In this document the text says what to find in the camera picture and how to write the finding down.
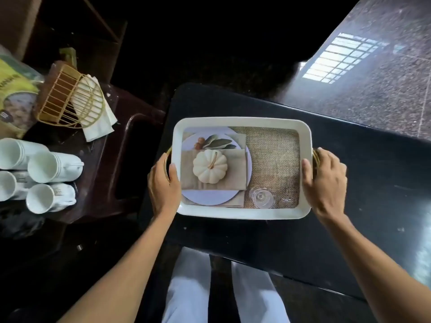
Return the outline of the dark brown plastic stool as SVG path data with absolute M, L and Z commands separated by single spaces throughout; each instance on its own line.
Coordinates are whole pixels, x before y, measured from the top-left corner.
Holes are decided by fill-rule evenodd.
M 81 130 L 35 124 L 24 139 L 52 152 L 78 156 L 83 173 L 73 182 L 77 202 L 44 217 L 65 224 L 96 220 L 137 211 L 147 173 L 153 165 L 163 131 L 165 112 L 131 93 L 101 83 L 118 122 L 114 132 L 86 142 Z

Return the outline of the person's white trousers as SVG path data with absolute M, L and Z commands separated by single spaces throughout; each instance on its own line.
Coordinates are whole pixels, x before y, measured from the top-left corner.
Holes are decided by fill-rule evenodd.
M 231 262 L 241 323 L 290 323 L 268 272 Z M 162 323 L 208 323 L 212 268 L 209 254 L 183 247 L 175 262 Z

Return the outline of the white printed tray gold handles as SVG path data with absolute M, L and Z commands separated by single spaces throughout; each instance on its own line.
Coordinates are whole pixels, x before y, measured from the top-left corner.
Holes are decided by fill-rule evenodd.
M 181 119 L 171 159 L 183 216 L 290 220 L 310 212 L 301 160 L 312 162 L 312 136 L 300 120 L 252 117 Z

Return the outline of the white ceramic cup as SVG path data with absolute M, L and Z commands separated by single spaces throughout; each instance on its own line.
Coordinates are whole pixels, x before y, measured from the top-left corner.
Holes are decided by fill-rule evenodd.
M 68 183 L 80 177 L 84 162 L 75 155 L 38 152 L 29 159 L 27 171 L 37 183 Z
M 40 152 L 49 152 L 49 149 L 35 142 L 0 139 L 0 170 L 27 170 L 30 157 Z
M 25 200 L 29 189 L 36 182 L 31 179 L 28 171 L 0 171 L 0 201 Z
M 59 212 L 77 202 L 76 191 L 66 183 L 35 184 L 27 192 L 25 203 L 30 212 Z

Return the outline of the green plastic piece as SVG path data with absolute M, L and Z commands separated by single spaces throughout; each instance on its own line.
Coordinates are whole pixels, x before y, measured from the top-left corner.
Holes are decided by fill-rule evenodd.
M 61 59 L 68 65 L 77 68 L 77 55 L 73 47 L 60 48 L 59 54 Z

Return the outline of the person's left hand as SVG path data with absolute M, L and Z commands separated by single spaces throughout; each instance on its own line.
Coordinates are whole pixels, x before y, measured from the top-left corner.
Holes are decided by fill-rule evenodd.
M 155 217 L 172 222 L 180 206 L 181 191 L 170 188 L 169 173 L 165 173 L 167 153 L 163 153 L 151 168 L 147 186 Z

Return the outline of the yellow snack packet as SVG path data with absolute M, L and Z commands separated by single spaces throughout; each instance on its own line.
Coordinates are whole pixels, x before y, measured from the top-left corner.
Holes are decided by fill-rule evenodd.
M 0 139 L 21 140 L 36 123 L 33 110 L 44 77 L 0 45 Z

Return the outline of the brown wooden furniture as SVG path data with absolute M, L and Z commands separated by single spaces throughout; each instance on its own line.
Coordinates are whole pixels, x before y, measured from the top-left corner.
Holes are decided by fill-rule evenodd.
M 121 0 L 0 0 L 0 46 L 42 72 L 73 48 L 77 69 L 110 83 L 128 21 Z

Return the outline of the person's right forearm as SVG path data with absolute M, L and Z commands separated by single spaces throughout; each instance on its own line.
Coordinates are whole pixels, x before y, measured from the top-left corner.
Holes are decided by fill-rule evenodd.
M 317 217 L 339 247 L 379 323 L 431 323 L 431 289 L 365 238 L 346 215 Z

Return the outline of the white paper napkins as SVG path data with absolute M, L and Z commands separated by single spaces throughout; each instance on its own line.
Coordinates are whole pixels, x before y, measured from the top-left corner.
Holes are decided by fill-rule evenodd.
M 71 103 L 78 115 L 86 142 L 114 132 L 117 118 L 110 108 L 97 78 L 83 75 L 73 92 Z

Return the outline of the person's left forearm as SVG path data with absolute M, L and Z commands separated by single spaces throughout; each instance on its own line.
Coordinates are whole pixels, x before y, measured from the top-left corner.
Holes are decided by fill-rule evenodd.
M 57 323 L 134 323 L 176 210 L 163 209 L 125 253 Z

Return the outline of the person's right hand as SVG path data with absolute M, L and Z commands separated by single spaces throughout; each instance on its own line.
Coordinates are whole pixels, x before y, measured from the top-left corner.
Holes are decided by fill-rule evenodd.
M 341 162 L 341 176 L 331 173 L 328 153 L 321 147 L 317 149 L 320 166 L 316 178 L 313 177 L 313 188 L 304 189 L 306 200 L 318 219 L 326 224 L 330 221 L 348 222 L 344 212 L 347 192 L 347 166 Z

